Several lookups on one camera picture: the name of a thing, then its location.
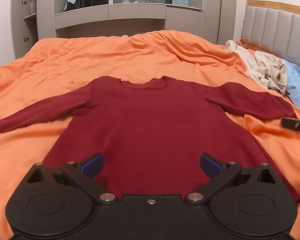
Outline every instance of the orange duvet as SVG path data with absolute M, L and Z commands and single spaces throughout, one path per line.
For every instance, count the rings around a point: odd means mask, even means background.
M 130 82 L 147 82 L 163 75 L 209 86 L 237 82 L 250 90 L 267 91 L 247 78 L 245 71 L 239 55 L 189 33 L 44 39 L 23 58 L 0 67 L 0 119 L 104 75 Z M 300 118 L 300 110 L 293 107 Z M 228 116 L 257 138 L 300 193 L 300 135 L 281 129 L 279 120 Z M 70 120 L 69 116 L 0 134 L 0 240 L 12 236 L 4 215 L 9 197 L 33 163 L 43 160 Z M 300 239 L 300 204 L 291 235 Z

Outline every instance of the wooden headboard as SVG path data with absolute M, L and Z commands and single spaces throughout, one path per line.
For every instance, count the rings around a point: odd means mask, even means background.
M 300 66 L 300 6 L 247 0 L 241 38 L 253 50 Z

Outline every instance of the white cabinet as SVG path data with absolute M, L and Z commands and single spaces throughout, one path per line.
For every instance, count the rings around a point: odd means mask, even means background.
M 188 32 L 200 36 L 201 11 L 191 8 L 175 8 L 168 5 L 165 29 Z
M 39 40 L 55 38 L 54 0 L 37 0 L 37 27 Z
M 31 0 L 11 0 L 11 34 L 15 58 L 23 57 L 38 41 L 36 15 L 30 15 Z

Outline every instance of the shelf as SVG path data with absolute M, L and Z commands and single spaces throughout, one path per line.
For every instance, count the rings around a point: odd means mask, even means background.
M 120 19 L 166 19 L 166 9 L 183 9 L 185 13 L 197 12 L 200 8 L 164 3 L 117 3 L 79 8 L 55 14 L 55 29 L 90 22 Z
M 30 14 L 26 17 L 24 17 L 23 19 L 24 20 L 31 20 L 31 19 L 35 19 L 36 18 L 36 13 L 33 13 L 33 14 Z

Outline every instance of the metal screw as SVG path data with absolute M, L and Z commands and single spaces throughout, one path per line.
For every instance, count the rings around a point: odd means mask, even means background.
M 149 199 L 148 200 L 148 204 L 150 204 L 150 205 L 155 204 L 155 203 L 156 203 L 155 199 Z
M 188 199 L 192 200 L 192 201 L 199 201 L 203 199 L 203 195 L 200 193 L 190 193 L 188 195 Z
M 115 199 L 115 195 L 112 193 L 103 193 L 100 195 L 100 199 L 105 202 L 113 201 Z

